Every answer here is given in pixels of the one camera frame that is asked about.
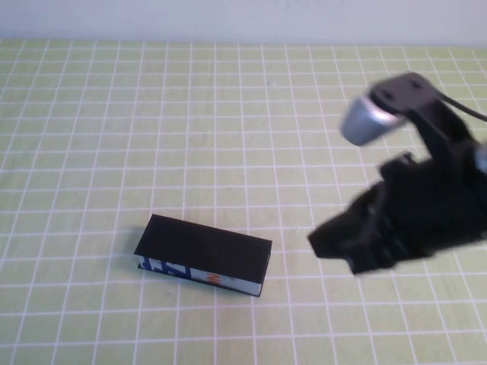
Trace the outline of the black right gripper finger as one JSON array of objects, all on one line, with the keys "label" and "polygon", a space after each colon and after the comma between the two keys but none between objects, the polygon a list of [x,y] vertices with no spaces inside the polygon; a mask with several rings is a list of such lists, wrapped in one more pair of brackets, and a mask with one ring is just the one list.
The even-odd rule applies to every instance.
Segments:
[{"label": "black right gripper finger", "polygon": [[319,259],[344,259],[358,245],[369,226],[374,227],[377,207],[384,200],[384,187],[372,186],[362,192],[340,214],[319,224],[307,239]]},{"label": "black right gripper finger", "polygon": [[393,229],[383,227],[369,235],[365,229],[346,229],[346,261],[354,275],[392,268],[403,258],[403,245]]}]

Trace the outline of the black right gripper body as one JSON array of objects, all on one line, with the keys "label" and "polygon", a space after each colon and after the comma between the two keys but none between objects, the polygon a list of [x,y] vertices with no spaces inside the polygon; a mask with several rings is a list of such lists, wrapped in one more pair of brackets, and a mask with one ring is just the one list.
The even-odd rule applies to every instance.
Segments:
[{"label": "black right gripper body", "polygon": [[380,167],[385,199],[380,229],[393,229],[403,245],[398,262],[478,243],[486,232],[486,176],[474,153],[455,154],[443,165],[415,162],[406,153]]}]

